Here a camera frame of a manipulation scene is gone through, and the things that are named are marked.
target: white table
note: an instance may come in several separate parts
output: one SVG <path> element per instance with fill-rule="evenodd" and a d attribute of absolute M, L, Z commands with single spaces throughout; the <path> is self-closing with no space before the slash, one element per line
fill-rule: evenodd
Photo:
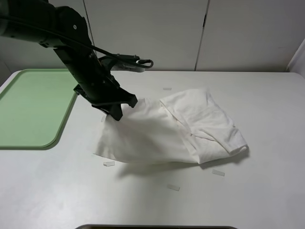
<path fill-rule="evenodd" d="M 207 86 L 249 154 L 202 166 L 132 166 L 94 155 L 102 114 L 78 97 L 59 143 L 0 151 L 0 228 L 83 224 L 305 228 L 305 79 L 296 73 L 113 72 L 137 97 Z M 225 176 L 211 173 L 212 169 Z M 179 192 L 166 188 L 180 186 Z"/>

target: green tray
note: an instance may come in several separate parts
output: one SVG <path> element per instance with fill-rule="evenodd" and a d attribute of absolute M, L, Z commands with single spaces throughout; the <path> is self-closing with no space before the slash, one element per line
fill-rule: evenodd
<path fill-rule="evenodd" d="M 0 149 L 50 146 L 60 137 L 77 82 L 65 69 L 19 72 L 0 94 Z"/>

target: white cloth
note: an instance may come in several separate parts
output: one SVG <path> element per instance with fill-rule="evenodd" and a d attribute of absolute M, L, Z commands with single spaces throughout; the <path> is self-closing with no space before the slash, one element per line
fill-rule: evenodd
<path fill-rule="evenodd" d="M 161 100 L 122 105 L 117 122 L 106 117 L 96 154 L 127 163 L 207 161 L 233 156 L 247 143 L 232 119 L 205 89 L 179 92 Z"/>

